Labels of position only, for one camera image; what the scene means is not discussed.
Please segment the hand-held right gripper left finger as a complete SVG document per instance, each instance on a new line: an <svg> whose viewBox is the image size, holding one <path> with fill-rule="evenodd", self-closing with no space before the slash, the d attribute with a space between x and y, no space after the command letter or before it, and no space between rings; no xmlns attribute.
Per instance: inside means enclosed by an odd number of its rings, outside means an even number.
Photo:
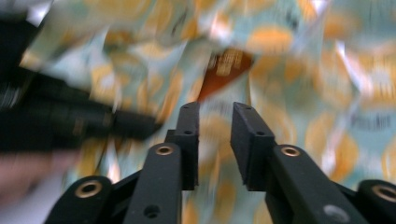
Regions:
<svg viewBox="0 0 396 224"><path fill-rule="evenodd" d="M176 128L148 150L122 224L181 224L182 192L198 185L199 108L183 105Z"/></svg>

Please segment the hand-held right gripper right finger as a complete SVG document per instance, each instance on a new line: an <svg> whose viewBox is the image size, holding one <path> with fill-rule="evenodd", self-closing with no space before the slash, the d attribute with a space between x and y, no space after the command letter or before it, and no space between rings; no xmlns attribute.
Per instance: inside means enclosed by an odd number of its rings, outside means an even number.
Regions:
<svg viewBox="0 0 396 224"><path fill-rule="evenodd" d="M279 145L249 105L233 104L231 147L243 184L265 193L274 224L369 224L303 149Z"/></svg>

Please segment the orange print green garment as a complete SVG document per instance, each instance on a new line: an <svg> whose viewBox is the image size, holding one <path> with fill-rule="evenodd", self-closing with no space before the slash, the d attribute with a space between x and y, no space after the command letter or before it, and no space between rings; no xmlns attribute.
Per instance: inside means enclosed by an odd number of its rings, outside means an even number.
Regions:
<svg viewBox="0 0 396 224"><path fill-rule="evenodd" d="M304 148L333 181L396 184L396 51L359 55L322 27L303 54L289 20L309 0L55 0L22 62L96 100L172 126L199 101L199 187L183 224L271 224L230 147L232 104L252 105L280 144Z"/></svg>

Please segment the white table mat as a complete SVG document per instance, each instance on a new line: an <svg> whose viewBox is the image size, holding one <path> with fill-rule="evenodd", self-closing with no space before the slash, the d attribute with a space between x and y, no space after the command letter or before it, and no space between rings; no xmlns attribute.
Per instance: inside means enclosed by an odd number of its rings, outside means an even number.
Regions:
<svg viewBox="0 0 396 224"><path fill-rule="evenodd" d="M63 178L55 175L34 187L21 201L0 209L0 224L43 224L62 194Z"/></svg>

